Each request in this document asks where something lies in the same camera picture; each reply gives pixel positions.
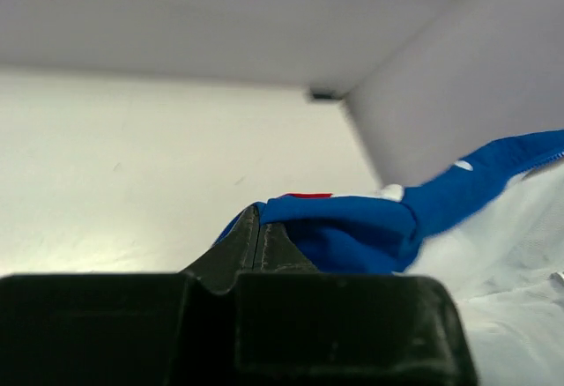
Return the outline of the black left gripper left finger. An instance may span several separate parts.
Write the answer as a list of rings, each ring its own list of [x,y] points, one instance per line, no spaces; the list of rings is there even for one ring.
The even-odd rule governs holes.
[[[2,278],[2,384],[230,384],[231,292],[258,233],[250,206],[182,271]]]

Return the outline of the blue red white jacket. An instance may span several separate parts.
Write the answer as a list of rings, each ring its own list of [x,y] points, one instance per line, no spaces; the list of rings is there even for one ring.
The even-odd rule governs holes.
[[[434,278],[456,305],[479,381],[563,382],[563,133],[505,137],[416,187],[252,204],[324,274]]]

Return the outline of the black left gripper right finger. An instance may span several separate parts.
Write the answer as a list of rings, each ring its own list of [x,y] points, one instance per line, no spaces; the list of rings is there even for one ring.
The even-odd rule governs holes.
[[[233,289],[237,385],[475,385],[456,305],[436,279],[324,274],[279,225],[261,228]]]

